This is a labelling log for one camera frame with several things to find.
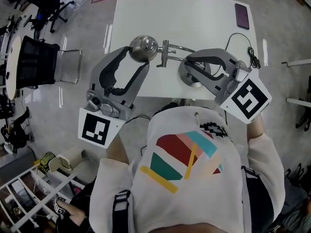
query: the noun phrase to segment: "metal rod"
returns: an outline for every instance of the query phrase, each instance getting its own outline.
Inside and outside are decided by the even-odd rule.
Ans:
[[[174,45],[174,44],[169,44],[169,48],[180,49],[180,50],[187,51],[187,52],[195,52],[192,49],[185,48],[185,47],[178,46],[178,45]]]
[[[179,57],[175,57],[175,56],[168,56],[168,59],[169,59],[169,60],[176,60],[176,61],[180,61],[180,62],[182,62],[182,61],[184,61],[184,62],[188,61],[188,60],[186,60],[186,59],[179,58]],[[194,63],[197,64],[198,66],[200,66],[203,70],[205,70],[205,67],[204,67],[201,63],[198,63],[198,62],[194,62]]]

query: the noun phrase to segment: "white table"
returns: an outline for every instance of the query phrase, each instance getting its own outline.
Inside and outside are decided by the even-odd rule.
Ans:
[[[12,46],[9,48],[9,57],[6,64],[6,73],[9,72],[9,78],[5,81],[6,92],[9,99],[13,99],[16,94],[16,75],[17,75],[17,64],[19,58],[19,52],[21,48],[21,38],[16,37]]]
[[[249,30],[237,27],[235,3],[246,6]],[[171,44],[194,50],[224,49],[233,33],[246,35],[258,56],[253,18],[247,4],[233,0],[118,0],[110,51],[129,46],[136,36],[142,34],[154,37],[160,46],[166,39]],[[248,65],[248,47],[249,43],[244,36],[234,35],[227,51]],[[174,56],[184,58],[189,54],[177,50]],[[138,96],[202,100],[215,98],[205,87],[192,88],[180,80],[177,72],[180,62],[168,60],[166,68],[157,68],[156,65],[160,63],[161,55],[158,54],[150,62],[149,73]],[[128,54],[115,74],[115,87],[124,88],[139,65]],[[213,74],[218,66],[211,65],[211,68]]]

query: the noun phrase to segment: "tiled floor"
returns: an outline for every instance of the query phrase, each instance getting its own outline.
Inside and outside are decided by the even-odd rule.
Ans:
[[[49,29],[43,30],[42,37],[48,43],[66,45],[66,49],[83,50],[81,80],[77,85],[56,83],[37,90],[24,88],[24,105],[30,108],[32,114],[29,129],[33,131],[35,141],[31,147],[38,157],[47,151],[58,154],[79,145],[87,150],[91,159],[97,161],[98,157],[105,156],[105,150],[78,140],[78,116],[79,108],[86,102],[90,72],[104,57],[105,49],[109,48],[109,43],[104,43],[105,35],[106,29],[113,24],[117,0],[75,1],[76,4],[65,11],[66,16],[70,17],[69,22],[61,25],[53,35]],[[273,96],[272,103],[263,113],[267,133],[274,140],[285,168],[294,168],[299,162],[306,165],[311,162],[310,132],[295,128],[303,108],[286,103],[285,98],[305,98],[311,68],[287,68],[281,62],[310,58],[311,10],[295,0],[237,1],[248,3],[251,7],[262,65],[259,75]],[[32,5],[25,15],[34,15],[35,11],[36,7]],[[32,34],[29,25],[18,32],[25,33]],[[266,66],[263,64],[264,39],[268,49]],[[76,56],[68,55],[64,60],[67,78],[73,77],[74,58]],[[152,116],[168,102],[168,99],[161,98],[137,98],[133,115],[145,113]],[[22,113],[21,98],[16,99],[16,105],[19,115]],[[197,101],[197,105],[216,107],[211,101]],[[228,125],[232,140],[246,145],[246,126],[230,115]],[[140,148],[146,143],[147,127],[148,121],[140,118],[122,128],[121,137],[130,160],[140,155]]]

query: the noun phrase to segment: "black cable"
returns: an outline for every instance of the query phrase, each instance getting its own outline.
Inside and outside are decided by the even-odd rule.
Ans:
[[[33,153],[34,155],[34,158],[35,158],[35,161],[37,160],[36,156],[35,156],[35,151],[28,145],[26,144],[26,146],[31,150],[31,152]]]
[[[260,69],[260,67],[261,67],[260,62],[259,62],[259,59],[257,59],[257,57],[254,55],[253,48],[249,47],[247,49],[247,53],[248,53],[249,57],[251,58],[251,67]]]
[[[228,126],[228,122],[227,122],[227,111],[224,110],[224,112],[225,112],[225,123],[226,123],[226,125]]]
[[[125,124],[137,119],[137,118],[144,118],[144,119],[148,119],[149,121],[151,120],[151,118],[145,114],[139,114],[138,116],[136,117],[133,117],[132,119],[128,120]]]
[[[141,156],[142,156],[142,152],[141,152],[141,151],[142,151],[142,149],[145,148],[145,147],[147,147],[147,145],[145,145],[145,146],[143,146],[142,148],[140,148],[140,154],[141,154]]]
[[[253,48],[252,48],[252,44],[251,44],[250,40],[247,38],[246,35],[244,35],[244,34],[242,34],[242,33],[233,33],[233,34],[229,37],[229,39],[228,39],[227,45],[226,45],[226,47],[225,47],[225,50],[227,50],[227,48],[228,48],[228,46],[229,46],[231,37],[234,36],[235,34],[243,35],[243,36],[247,39],[247,41],[248,41],[248,43],[249,43],[249,48],[247,49],[247,53],[248,53],[248,55],[249,55],[250,58],[251,58],[250,67],[258,68],[258,69],[259,69],[259,68],[260,68],[259,60],[258,60],[258,58],[254,55],[254,50],[253,50]],[[213,74],[213,77],[215,77],[215,75],[219,72],[220,67],[221,67],[221,66],[219,66],[217,72],[215,72],[215,73]]]

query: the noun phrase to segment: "human arm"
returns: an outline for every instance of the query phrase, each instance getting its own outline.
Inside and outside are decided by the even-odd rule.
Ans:
[[[129,164],[128,157],[119,134],[116,135],[107,148],[107,158]]]
[[[73,206],[72,204],[67,204],[61,200],[57,200],[56,202],[60,207],[65,209],[69,212],[69,218],[77,225],[80,226],[83,220],[86,218],[86,214],[84,211],[78,209],[77,207]]]
[[[276,219],[285,200],[284,168],[272,139],[265,134],[261,115],[247,125],[247,141],[249,167],[266,188]]]
[[[262,116],[259,115],[254,121],[247,125],[247,142],[249,142],[250,139],[261,136],[263,133],[265,133],[263,120]]]
[[[112,232],[111,213],[115,196],[121,191],[130,191],[132,181],[132,170],[117,135],[107,149],[107,158],[101,159],[90,199],[89,222],[95,232]]]

